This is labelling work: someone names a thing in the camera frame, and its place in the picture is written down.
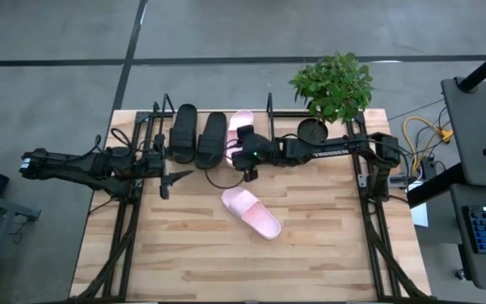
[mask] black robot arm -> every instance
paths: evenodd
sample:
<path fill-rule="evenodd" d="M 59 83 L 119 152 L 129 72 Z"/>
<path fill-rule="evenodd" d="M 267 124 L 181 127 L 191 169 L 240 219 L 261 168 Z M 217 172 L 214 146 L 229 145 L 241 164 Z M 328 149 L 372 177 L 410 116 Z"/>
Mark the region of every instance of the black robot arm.
<path fill-rule="evenodd" d="M 113 198 L 129 195 L 134 181 L 143 178 L 161 179 L 160 196 L 168 198 L 168 186 L 192 173 L 183 171 L 166 174 L 164 135 L 157 134 L 154 148 L 145 151 L 139 160 L 128 147 L 117 147 L 85 155 L 68 155 L 35 149 L 22 155 L 19 172 L 28 179 L 58 178 L 76 182 L 93 190 L 104 190 Z"/>
<path fill-rule="evenodd" d="M 371 135 L 355 134 L 331 138 L 313 144 L 290 135 L 268 140 L 254 133 L 253 126 L 237 130 L 238 147 L 242 150 L 232 154 L 232 163 L 237 171 L 244 172 L 244 179 L 250 182 L 258 178 L 257 165 L 298 166 L 309 160 L 340 155 L 359 155 L 373 170 L 367 177 L 368 199 L 387 200 L 387 178 L 392 168 L 400 163 L 397 139 L 384 133 Z M 375 151 L 370 148 L 375 144 Z"/>

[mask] plant leaves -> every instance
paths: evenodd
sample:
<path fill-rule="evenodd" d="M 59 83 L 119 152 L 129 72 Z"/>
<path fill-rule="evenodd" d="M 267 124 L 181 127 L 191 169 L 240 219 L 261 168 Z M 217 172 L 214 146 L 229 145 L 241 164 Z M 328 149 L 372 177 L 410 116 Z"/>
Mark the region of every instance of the plant leaves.
<path fill-rule="evenodd" d="M 324 109 L 324 116 L 330 116 L 335 112 L 335 106 L 329 105 Z"/>
<path fill-rule="evenodd" d="M 362 65 L 361 68 L 359 68 L 359 72 L 368 74 L 369 73 L 369 67 L 366 66 L 366 65 Z"/>
<path fill-rule="evenodd" d="M 359 65 L 353 53 L 324 56 L 314 65 L 305 65 L 289 84 L 294 86 L 294 102 L 301 99 L 309 112 L 323 122 L 349 121 L 372 98 L 369 68 Z"/>

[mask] concrete floor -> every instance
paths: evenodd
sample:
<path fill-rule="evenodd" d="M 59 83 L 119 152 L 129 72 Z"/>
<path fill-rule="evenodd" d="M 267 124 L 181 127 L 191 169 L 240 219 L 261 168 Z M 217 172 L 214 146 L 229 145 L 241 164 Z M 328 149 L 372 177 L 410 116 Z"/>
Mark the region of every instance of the concrete floor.
<path fill-rule="evenodd" d="M 123 59 L 139 0 L 0 0 L 0 60 Z M 486 55 L 486 1 L 479 0 L 149 0 L 135 58 Z M 404 118 L 434 121 L 440 81 L 481 62 L 373 62 L 372 107 L 386 108 L 400 143 Z M 178 64 L 132 67 L 123 109 L 147 109 L 162 94 L 198 108 L 276 108 L 293 102 L 288 80 L 301 64 Z M 42 209 L 0 265 L 0 303 L 68 296 L 91 191 L 68 182 L 19 176 L 24 151 L 37 147 L 81 154 L 106 133 L 121 66 L 0 67 L 0 172 L 6 197 Z M 411 124 L 411 137 L 421 128 Z M 435 150 L 458 162 L 454 143 Z M 455 245 L 418 229 L 434 296 L 486 303 L 486 290 L 459 282 Z"/>

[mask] slide sandal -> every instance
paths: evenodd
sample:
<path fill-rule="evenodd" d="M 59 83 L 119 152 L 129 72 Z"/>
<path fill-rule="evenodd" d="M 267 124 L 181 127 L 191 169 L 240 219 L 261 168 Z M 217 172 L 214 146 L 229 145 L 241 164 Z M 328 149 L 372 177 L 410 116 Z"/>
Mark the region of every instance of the slide sandal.
<path fill-rule="evenodd" d="M 226 115 L 223 112 L 209 114 L 203 134 L 198 137 L 198 147 L 194 164 L 198 169 L 212 169 L 224 157 L 226 141 Z"/>
<path fill-rule="evenodd" d="M 221 198 L 233 215 L 246 222 L 260 236 L 272 240 L 280 233 L 280 223 L 254 194 L 242 187 L 233 187 L 224 191 Z"/>
<path fill-rule="evenodd" d="M 229 119 L 228 135 L 226 136 L 226 162 L 228 165 L 232 166 L 232 154 L 243 149 L 228 149 L 228 147 L 236 144 L 237 128 L 252 125 L 252 123 L 254 123 L 254 116 L 248 110 L 238 111 Z"/>
<path fill-rule="evenodd" d="M 196 154 L 197 109 L 193 105 L 181 105 L 173 127 L 170 129 L 168 155 L 178 164 L 188 164 Z"/>

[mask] potted plant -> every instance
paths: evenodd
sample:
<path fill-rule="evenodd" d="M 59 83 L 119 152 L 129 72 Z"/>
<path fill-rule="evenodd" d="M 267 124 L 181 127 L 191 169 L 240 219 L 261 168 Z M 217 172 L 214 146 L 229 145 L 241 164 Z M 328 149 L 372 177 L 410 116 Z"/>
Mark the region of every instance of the potted plant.
<path fill-rule="evenodd" d="M 371 81 L 369 67 L 359 65 L 353 53 L 336 52 L 334 57 L 325 56 L 314 66 L 301 69 L 289 81 L 296 89 L 294 102 L 302 99 L 315 118 L 300 123 L 298 136 L 323 141 L 327 138 L 326 122 L 352 121 L 370 103 Z"/>

